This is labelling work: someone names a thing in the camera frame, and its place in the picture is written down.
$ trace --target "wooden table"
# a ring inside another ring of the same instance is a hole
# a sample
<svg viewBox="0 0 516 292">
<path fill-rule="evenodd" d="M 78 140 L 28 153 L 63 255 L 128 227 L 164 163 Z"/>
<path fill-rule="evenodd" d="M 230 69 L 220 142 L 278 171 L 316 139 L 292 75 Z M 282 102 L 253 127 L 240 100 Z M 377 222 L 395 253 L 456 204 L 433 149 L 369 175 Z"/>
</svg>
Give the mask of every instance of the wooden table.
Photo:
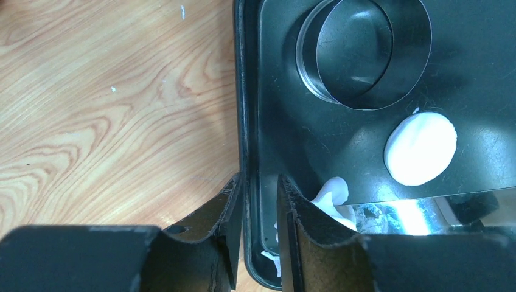
<svg viewBox="0 0 516 292">
<path fill-rule="evenodd" d="M 0 1 L 0 236 L 168 226 L 238 171 L 232 0 Z M 265 291 L 239 266 L 239 291 Z"/>
</svg>

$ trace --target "light brown wooden tabletop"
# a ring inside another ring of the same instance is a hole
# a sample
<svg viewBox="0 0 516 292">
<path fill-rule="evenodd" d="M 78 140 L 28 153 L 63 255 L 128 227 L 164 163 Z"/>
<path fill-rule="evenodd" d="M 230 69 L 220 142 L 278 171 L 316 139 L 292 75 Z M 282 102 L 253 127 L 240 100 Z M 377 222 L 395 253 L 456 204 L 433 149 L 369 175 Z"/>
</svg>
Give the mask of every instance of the light brown wooden tabletop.
<svg viewBox="0 0 516 292">
<path fill-rule="evenodd" d="M 233 0 L 0 1 L 0 236 L 168 226 L 238 171 Z M 239 266 L 238 291 L 264 291 Z"/>
</svg>

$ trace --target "white clay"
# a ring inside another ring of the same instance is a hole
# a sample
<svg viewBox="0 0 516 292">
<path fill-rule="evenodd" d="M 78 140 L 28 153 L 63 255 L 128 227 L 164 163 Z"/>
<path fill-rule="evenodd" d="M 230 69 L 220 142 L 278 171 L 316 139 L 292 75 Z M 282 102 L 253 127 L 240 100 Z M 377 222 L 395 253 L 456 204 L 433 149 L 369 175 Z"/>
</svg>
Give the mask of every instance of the white clay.
<svg viewBox="0 0 516 292">
<path fill-rule="evenodd" d="M 383 159 L 392 177 L 405 186 L 435 179 L 450 165 L 457 149 L 457 132 L 438 113 L 406 118 L 387 140 Z"/>
</svg>

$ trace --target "flattened white dough disc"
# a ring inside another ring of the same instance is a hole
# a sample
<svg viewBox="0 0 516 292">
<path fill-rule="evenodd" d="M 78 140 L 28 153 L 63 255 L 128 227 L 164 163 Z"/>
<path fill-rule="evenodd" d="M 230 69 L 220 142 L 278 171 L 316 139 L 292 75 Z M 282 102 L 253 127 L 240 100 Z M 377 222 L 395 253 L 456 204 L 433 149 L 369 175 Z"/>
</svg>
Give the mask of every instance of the flattened white dough disc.
<svg viewBox="0 0 516 292">
<path fill-rule="evenodd" d="M 406 118 L 387 140 L 383 159 L 392 177 L 405 186 L 419 186 L 435 179 L 452 161 L 457 132 L 438 113 Z"/>
</svg>

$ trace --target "baking tray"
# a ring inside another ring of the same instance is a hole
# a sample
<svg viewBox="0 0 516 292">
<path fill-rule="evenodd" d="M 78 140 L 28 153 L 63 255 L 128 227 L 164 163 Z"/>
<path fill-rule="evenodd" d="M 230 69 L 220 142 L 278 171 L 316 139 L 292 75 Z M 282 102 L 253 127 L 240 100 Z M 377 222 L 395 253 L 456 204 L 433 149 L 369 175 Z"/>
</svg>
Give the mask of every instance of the baking tray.
<svg viewBox="0 0 516 292">
<path fill-rule="evenodd" d="M 315 97 L 296 69 L 304 19 L 320 0 L 235 0 L 240 168 L 245 190 L 245 262 L 262 285 L 280 289 L 277 176 L 312 199 L 333 176 L 349 204 L 485 192 L 516 186 L 516 2 L 423 0 L 432 29 L 421 79 L 399 102 L 360 111 Z M 383 163 L 393 129 L 416 108 L 448 117 L 458 132 L 448 169 L 402 186 Z"/>
</svg>

